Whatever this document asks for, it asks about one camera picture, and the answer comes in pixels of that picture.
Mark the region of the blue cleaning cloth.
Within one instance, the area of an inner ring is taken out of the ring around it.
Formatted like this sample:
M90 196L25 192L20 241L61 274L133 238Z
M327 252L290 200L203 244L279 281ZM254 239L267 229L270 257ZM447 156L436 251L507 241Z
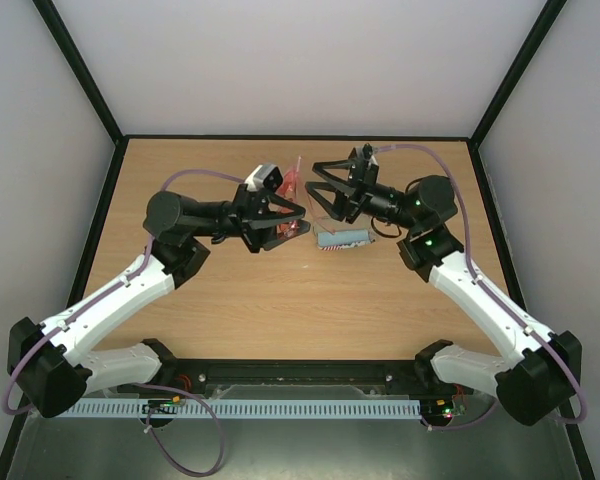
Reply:
M360 247L373 242L366 229L340 230L330 233L321 231L317 234L317 245L322 250L338 250Z

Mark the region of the red thin frame sunglasses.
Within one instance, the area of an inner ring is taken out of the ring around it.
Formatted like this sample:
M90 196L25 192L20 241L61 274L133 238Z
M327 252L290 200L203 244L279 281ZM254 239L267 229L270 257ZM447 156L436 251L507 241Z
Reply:
M333 226L327 223L325 216L319 216L316 202L312 200L305 188L305 182L301 176L302 156L298 156L297 160L286 170L283 175L282 185L277 189L276 194L288 201L300 204L300 197L306 202L304 221L309 224L317 235L318 233L326 233L335 235L336 231ZM281 233L285 239L291 239L301 235L301 230L305 229L300 225L300 220L293 220L277 227L278 233Z

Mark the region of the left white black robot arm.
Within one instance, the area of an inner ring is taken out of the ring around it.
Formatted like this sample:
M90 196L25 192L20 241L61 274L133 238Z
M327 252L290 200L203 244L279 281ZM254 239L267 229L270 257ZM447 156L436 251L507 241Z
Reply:
M169 351L159 342L95 351L131 316L166 296L201 269L218 244L239 238L248 251L269 251L288 241L282 225L309 228L304 207L265 187L240 184L231 201L199 202L162 190L147 204L143 226L150 243L131 265L89 297L40 323L24 317L9 331L7 372L29 406L45 418L69 410L88 393L147 383L167 369Z

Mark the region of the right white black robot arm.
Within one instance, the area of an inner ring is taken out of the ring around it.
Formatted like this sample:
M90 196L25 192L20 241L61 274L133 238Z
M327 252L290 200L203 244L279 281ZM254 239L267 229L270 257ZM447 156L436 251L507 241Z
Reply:
M533 319L476 266L467 241L446 222L464 211L448 176L429 175L404 191L378 183L373 158L317 162L307 193L334 220L360 215L406 230L397 243L405 266L451 299L485 333L498 353L472 352L438 340L415 357L418 384L435 392L459 384L497 400L518 423L532 426L576 395L582 346Z

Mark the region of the patterned sunglasses case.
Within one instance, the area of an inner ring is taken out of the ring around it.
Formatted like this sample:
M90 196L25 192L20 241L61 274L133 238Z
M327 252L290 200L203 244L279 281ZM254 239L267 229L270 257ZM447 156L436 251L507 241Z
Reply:
M324 227L320 224L313 226L317 248L322 251L336 251L371 245L376 241L375 235L368 228L352 226Z

